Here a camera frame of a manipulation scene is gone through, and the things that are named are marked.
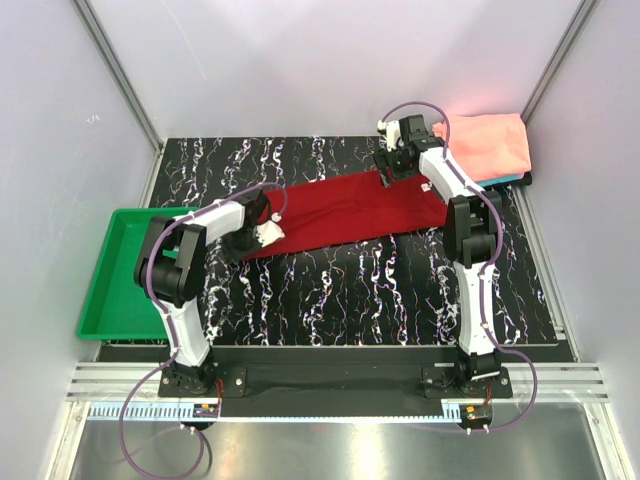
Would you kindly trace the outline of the red t shirt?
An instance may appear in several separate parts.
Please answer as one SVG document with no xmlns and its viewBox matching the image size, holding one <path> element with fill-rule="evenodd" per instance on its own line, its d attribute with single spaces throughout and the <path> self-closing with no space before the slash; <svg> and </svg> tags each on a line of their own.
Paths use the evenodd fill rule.
<svg viewBox="0 0 640 480">
<path fill-rule="evenodd" d="M 438 228 L 445 224 L 447 207 L 427 179 L 416 176 L 386 188 L 375 171 L 292 185 L 287 193 L 269 191 L 275 211 L 284 208 L 279 225 L 285 237 L 245 258 L 349 244 Z"/>
</svg>

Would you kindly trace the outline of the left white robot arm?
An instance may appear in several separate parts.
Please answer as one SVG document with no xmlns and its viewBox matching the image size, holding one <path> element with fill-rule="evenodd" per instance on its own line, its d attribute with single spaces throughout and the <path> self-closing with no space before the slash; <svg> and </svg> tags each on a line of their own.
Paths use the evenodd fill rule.
<svg viewBox="0 0 640 480">
<path fill-rule="evenodd" d="M 212 349 L 197 297 L 204 289 L 208 248 L 220 241 L 234 262 L 284 238 L 264 187 L 251 187 L 181 216 L 151 218 L 134 268 L 134 283 L 161 317 L 169 340 L 162 380 L 196 396 L 217 393 Z"/>
</svg>

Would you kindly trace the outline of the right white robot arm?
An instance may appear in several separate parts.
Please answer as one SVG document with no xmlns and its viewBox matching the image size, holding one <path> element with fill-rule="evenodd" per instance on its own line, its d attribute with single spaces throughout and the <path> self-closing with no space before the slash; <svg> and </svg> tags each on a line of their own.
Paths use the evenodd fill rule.
<svg viewBox="0 0 640 480">
<path fill-rule="evenodd" d="M 422 175 L 446 204 L 443 248 L 456 273 L 461 308 L 451 385 L 462 395 L 484 397 L 501 369 L 492 290 L 502 247 L 500 196 L 471 179 L 421 115 L 380 120 L 377 131 L 384 138 L 384 147 L 374 154 L 382 184 Z"/>
</svg>

